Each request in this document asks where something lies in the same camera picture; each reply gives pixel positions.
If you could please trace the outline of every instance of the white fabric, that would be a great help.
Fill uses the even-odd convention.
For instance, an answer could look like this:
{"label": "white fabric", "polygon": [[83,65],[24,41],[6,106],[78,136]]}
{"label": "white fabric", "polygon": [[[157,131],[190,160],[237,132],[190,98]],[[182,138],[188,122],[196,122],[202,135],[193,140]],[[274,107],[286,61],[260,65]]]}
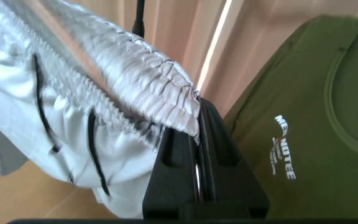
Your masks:
{"label": "white fabric", "polygon": [[[196,139],[199,135],[198,92],[176,62],[138,37],[78,6],[43,2],[71,27],[120,103],[146,121],[126,118],[22,1],[0,1],[0,132],[50,176],[68,181],[70,173],[74,184],[92,188],[98,201],[117,216],[141,217],[164,127]],[[50,152],[53,143],[37,110],[34,53],[40,55],[45,74],[44,110],[62,146],[58,154]],[[101,188],[88,151],[91,108],[97,117],[94,139],[110,197]]]}

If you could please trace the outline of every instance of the beige curtain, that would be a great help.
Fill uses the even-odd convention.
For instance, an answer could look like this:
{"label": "beige curtain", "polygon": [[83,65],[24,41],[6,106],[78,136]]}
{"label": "beige curtain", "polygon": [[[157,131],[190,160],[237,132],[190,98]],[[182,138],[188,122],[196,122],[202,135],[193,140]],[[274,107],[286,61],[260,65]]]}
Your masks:
{"label": "beige curtain", "polygon": [[[126,30],[136,0],[73,0]],[[358,16],[358,0],[145,0],[145,39],[180,62],[224,116],[280,44],[318,14]]]}

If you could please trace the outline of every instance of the crew neckline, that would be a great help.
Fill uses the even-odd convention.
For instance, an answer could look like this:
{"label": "crew neckline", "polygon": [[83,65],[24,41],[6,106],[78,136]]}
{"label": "crew neckline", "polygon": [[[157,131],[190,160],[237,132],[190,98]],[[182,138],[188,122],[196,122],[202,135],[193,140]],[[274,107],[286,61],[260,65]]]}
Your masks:
{"label": "crew neckline", "polygon": [[333,130],[339,136],[339,138],[353,151],[358,153],[358,140],[351,136],[343,125],[339,122],[334,109],[333,104],[333,83],[337,75],[337,70],[341,65],[344,56],[347,54],[347,50],[340,50],[336,58],[334,59],[333,65],[329,69],[328,76],[324,87],[324,105],[326,108],[326,114],[328,120],[333,127]]}

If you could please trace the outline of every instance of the brown surface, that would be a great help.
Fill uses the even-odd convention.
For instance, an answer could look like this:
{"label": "brown surface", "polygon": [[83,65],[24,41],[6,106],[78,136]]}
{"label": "brown surface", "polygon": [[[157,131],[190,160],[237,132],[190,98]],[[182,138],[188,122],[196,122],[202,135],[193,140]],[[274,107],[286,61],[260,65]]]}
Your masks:
{"label": "brown surface", "polygon": [[33,163],[0,177],[0,223],[17,218],[115,218],[89,189],[49,177]]}

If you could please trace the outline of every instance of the olive green shirt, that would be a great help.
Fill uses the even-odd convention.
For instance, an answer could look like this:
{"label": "olive green shirt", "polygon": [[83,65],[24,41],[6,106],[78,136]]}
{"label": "olive green shirt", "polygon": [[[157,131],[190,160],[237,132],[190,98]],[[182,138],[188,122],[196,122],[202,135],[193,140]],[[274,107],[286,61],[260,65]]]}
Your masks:
{"label": "olive green shirt", "polygon": [[268,218],[358,218],[358,19],[299,27],[224,120]]}

